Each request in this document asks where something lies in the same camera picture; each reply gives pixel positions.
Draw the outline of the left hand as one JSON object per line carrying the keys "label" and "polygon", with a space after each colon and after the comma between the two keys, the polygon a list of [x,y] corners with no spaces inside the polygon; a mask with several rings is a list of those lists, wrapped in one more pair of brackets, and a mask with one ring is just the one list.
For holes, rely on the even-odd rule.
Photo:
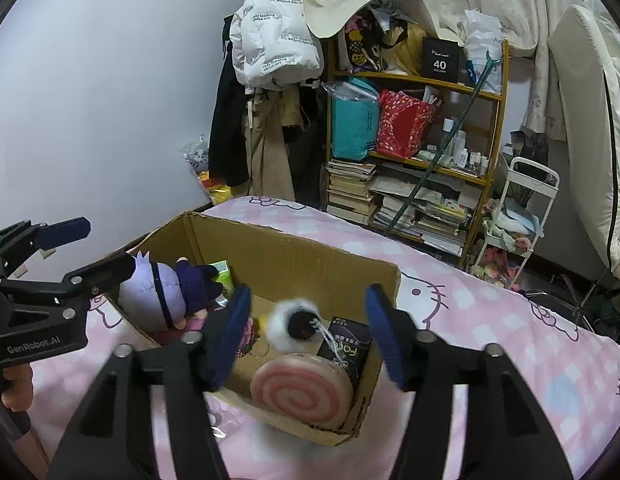
{"label": "left hand", "polygon": [[20,364],[0,371],[0,380],[5,379],[6,387],[0,398],[5,408],[13,412],[27,411],[33,402],[33,370],[30,364]]}

